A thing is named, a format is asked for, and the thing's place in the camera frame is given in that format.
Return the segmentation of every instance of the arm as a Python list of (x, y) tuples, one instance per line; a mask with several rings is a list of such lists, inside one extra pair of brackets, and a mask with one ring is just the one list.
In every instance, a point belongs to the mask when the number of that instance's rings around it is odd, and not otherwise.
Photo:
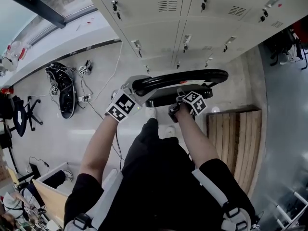
[(180, 110), (175, 116), (179, 121), (187, 149), (197, 167), (206, 161), (219, 158), (216, 148), (193, 120), (184, 103), (180, 105)]
[(92, 175), (100, 184), (108, 161), (118, 122), (106, 116), (92, 136), (81, 161), (80, 174)]
[(13, 192), (11, 196), (13, 197), (13, 199), (20, 199), (24, 202), (25, 205), (30, 206), (29, 202), (19, 192)]

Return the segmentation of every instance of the white tube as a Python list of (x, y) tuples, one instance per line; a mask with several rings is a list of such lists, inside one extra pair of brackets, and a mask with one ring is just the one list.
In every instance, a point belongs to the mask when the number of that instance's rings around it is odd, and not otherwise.
[(301, 195), (299, 195), (297, 192), (294, 192), (295, 197), (297, 197), (300, 201), (302, 201), (305, 205), (308, 205), (308, 202), (306, 199), (304, 199)]
[(284, 229), (284, 225), (282, 224), (282, 222), (281, 222), (279, 219), (277, 219), (276, 221), (278, 222), (279, 226), (280, 226), (282, 229)]
[(291, 223), (291, 222), (292, 222), (292, 220), (291, 220), (291, 218), (288, 216), (288, 214), (285, 213), (285, 211), (284, 211), (283, 209), (281, 209), (281, 207), (280, 207), (279, 205), (276, 207), (276, 209), (280, 212), (280, 214), (283, 215), (283, 217), (288, 221), (288, 223)]

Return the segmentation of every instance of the person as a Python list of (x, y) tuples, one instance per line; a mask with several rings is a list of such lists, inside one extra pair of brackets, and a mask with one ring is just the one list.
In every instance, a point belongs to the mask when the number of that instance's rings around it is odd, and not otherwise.
[[(43, 183), (56, 189), (64, 181), (72, 180), (72, 178), (73, 175), (70, 171), (59, 170), (44, 180)], [(17, 229), (18, 223), (22, 224), (29, 221), (29, 219), (37, 219), (33, 213), (25, 211), (25, 206), (37, 212), (38, 209), (45, 205), (33, 183), (27, 184), (20, 192), (11, 194), (6, 192), (2, 202), (6, 212), (0, 215), (0, 219), (7, 229), (11, 231)]]
[[(125, 158), (123, 179), (99, 231), (106, 230), (221, 230), (223, 211), (193, 176), (195, 167), (205, 174), (251, 220), (255, 210), (214, 145), (200, 130), (186, 104), (175, 116), (192, 158), (179, 146), (174, 128), (167, 138), (158, 136), (155, 109)], [(86, 213), (103, 193), (102, 176), (118, 122), (106, 115), (91, 138), (80, 173), (65, 204), (64, 225)]]

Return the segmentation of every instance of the shoe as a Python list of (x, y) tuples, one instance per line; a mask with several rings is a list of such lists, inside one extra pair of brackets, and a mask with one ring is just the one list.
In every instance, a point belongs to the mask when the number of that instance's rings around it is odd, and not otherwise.
[(156, 108), (145, 108), (145, 116), (150, 119), (150, 118), (155, 118), (156, 119)]
[(62, 171), (65, 174), (65, 180), (73, 181), (73, 174), (71, 171), (68, 171), (66, 169), (62, 169)]
[(169, 126), (166, 128), (165, 131), (165, 139), (166, 138), (171, 138), (175, 136), (175, 128), (173, 126)]

